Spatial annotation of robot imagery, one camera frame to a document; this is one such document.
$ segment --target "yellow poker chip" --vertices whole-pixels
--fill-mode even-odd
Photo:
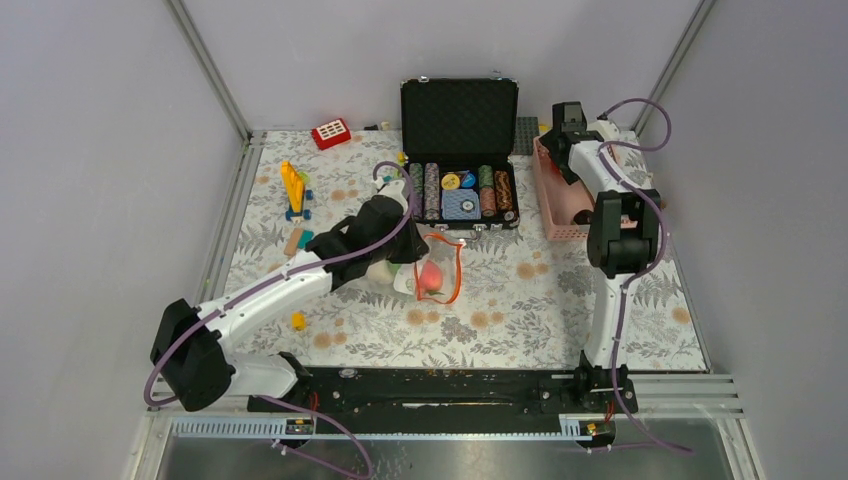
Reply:
[[[456,190],[460,183],[459,175],[455,173],[449,173],[442,177],[442,188],[445,190]]]

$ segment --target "red toy block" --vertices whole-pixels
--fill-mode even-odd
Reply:
[[[350,130],[344,120],[337,118],[330,123],[313,128],[312,138],[320,150],[326,150],[350,140]]]

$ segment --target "floral tablecloth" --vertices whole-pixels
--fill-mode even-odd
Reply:
[[[399,131],[358,132],[319,151],[309,132],[269,132],[226,282],[233,292],[281,266],[294,228],[280,181],[287,160],[309,175],[315,199],[304,228],[316,234],[353,215],[373,194],[371,170],[397,158]],[[453,305],[402,300],[349,285],[303,305],[307,328],[281,312],[240,349],[292,352],[305,365],[573,368],[594,304],[585,242],[548,242],[530,157],[513,156],[518,229],[484,232],[462,252],[462,294]],[[627,157],[634,181],[648,182],[640,155]],[[635,286],[628,365],[635,370],[705,370],[674,260]]]

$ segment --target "yellow toy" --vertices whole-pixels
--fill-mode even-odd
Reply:
[[[298,332],[306,328],[306,319],[302,313],[295,312],[292,314],[292,327]]]
[[[300,223],[301,220],[312,218],[312,212],[303,208],[304,200],[312,200],[312,190],[306,189],[300,173],[292,167],[291,163],[283,162],[280,166],[280,175],[283,177],[283,186],[286,187],[286,194],[289,197],[286,220]]]

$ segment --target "poker chip case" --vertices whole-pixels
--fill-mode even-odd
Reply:
[[[518,82],[508,78],[422,77],[403,82],[400,94],[403,152],[407,158],[405,168],[413,177],[413,183],[416,176],[423,172],[432,179],[434,167],[427,165],[438,166],[438,213],[432,208],[425,208],[425,205],[432,207],[434,187],[426,188],[426,194],[423,187],[416,187],[419,202],[422,202],[420,210],[414,212],[416,221],[444,230],[482,231],[518,227],[521,215],[515,170],[509,162],[515,137]],[[463,210],[467,207],[468,192],[457,195],[453,192],[463,193],[462,190],[442,189],[442,179],[455,172],[471,172],[476,177],[470,190],[475,192],[478,202],[484,199],[482,205],[478,203],[475,206],[476,211],[484,212],[479,219],[468,219],[467,215],[459,215],[461,219],[445,218],[454,215],[450,212],[456,212],[457,207],[442,204],[443,199],[456,198],[463,205]],[[495,185],[486,191],[486,182],[494,177],[501,183],[492,214],[485,207],[492,205]],[[504,188],[505,177],[508,177],[508,191]],[[509,206],[504,200],[512,202],[511,208],[501,208]]]

